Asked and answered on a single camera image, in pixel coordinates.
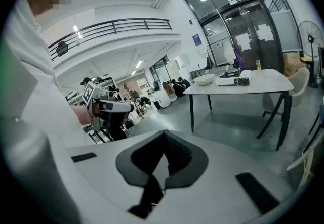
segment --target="black metal railing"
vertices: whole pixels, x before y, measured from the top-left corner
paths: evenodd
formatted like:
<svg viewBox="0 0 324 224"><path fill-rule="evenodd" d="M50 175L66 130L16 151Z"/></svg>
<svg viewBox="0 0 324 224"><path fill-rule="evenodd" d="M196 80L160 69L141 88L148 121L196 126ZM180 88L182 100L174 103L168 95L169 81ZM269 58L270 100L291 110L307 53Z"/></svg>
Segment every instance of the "black metal railing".
<svg viewBox="0 0 324 224"><path fill-rule="evenodd" d="M151 29L172 30L168 19L159 18L126 18L93 24L79 29L78 32L72 32L49 45L51 59L54 60L72 48L96 38L125 31Z"/></svg>

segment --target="white chair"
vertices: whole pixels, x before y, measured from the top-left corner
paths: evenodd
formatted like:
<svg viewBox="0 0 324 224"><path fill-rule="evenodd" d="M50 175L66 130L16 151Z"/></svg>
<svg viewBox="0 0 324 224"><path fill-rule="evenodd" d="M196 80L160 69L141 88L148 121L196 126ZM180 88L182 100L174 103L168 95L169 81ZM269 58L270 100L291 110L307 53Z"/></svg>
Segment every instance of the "white chair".
<svg viewBox="0 0 324 224"><path fill-rule="evenodd" d="M292 96L292 107L295 107L301 103L304 97L305 90L307 88L309 80L309 70L307 68L300 68L295 75L287 78L291 84L294 86L294 90L290 92ZM264 94L262 97L262 105L264 108L264 113L262 117L266 114L271 114L274 110L276 102L278 101L278 96L276 94ZM283 111L279 108L277 114L283 114Z"/></svg>
<svg viewBox="0 0 324 224"><path fill-rule="evenodd" d="M314 149L323 140L323 138L324 131L322 131L321 134L317 137L317 139L310 145L310 147L305 152L303 152L303 154L286 169L286 171L290 171L291 169L304 162L304 174L300 180L299 187L306 184L309 176L313 176L313 173L310 171L310 169L313 162Z"/></svg>

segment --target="sign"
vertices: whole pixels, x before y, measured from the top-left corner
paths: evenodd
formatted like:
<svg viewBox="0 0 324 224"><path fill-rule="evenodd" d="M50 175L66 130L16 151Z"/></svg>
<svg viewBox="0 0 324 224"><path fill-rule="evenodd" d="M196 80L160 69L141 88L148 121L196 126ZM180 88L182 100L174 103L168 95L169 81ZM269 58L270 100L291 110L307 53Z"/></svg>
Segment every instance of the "sign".
<svg viewBox="0 0 324 224"><path fill-rule="evenodd" d="M230 2L229 2L229 4L230 5L233 5L233 4L236 4L236 3L238 3L238 2L242 2L243 0L231 0Z"/></svg>
<svg viewBox="0 0 324 224"><path fill-rule="evenodd" d="M194 35L192 38L196 46L201 45L201 39L198 34Z"/></svg>
<svg viewBox="0 0 324 224"><path fill-rule="evenodd" d="M204 46L201 42L201 39L198 34L194 35L192 38L193 38L194 44L197 47L197 51L199 52L200 50L202 50L204 48Z"/></svg>

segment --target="glass door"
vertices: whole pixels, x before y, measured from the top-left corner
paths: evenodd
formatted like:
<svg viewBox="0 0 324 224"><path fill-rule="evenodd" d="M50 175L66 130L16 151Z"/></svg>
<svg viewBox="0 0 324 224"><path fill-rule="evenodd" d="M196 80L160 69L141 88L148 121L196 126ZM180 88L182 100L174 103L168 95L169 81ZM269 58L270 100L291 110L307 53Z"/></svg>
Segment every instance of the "glass door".
<svg viewBox="0 0 324 224"><path fill-rule="evenodd" d="M157 73L158 78L161 83L170 81L170 76L168 74L168 71L167 71L167 68L165 66L163 59L159 60L155 64L155 68L156 68L156 73Z"/></svg>
<svg viewBox="0 0 324 224"><path fill-rule="evenodd" d="M235 8L223 17L245 69L256 70L256 60L260 60L262 69L281 70L275 27L260 1Z"/></svg>

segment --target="electric fan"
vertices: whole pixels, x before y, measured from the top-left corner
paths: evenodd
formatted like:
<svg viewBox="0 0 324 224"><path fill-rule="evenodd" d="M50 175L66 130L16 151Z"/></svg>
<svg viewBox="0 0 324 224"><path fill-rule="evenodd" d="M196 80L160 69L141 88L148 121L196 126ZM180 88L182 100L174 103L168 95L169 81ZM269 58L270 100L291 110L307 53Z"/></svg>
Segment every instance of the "electric fan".
<svg viewBox="0 0 324 224"><path fill-rule="evenodd" d="M316 83L316 78L314 77L314 58L319 57L319 76L321 73L321 59L320 53L318 51L319 47L323 47L323 35L319 27L311 21L301 22L298 26L301 43L304 53L312 58L312 63L310 64L310 76L308 86L312 88L318 88Z"/></svg>

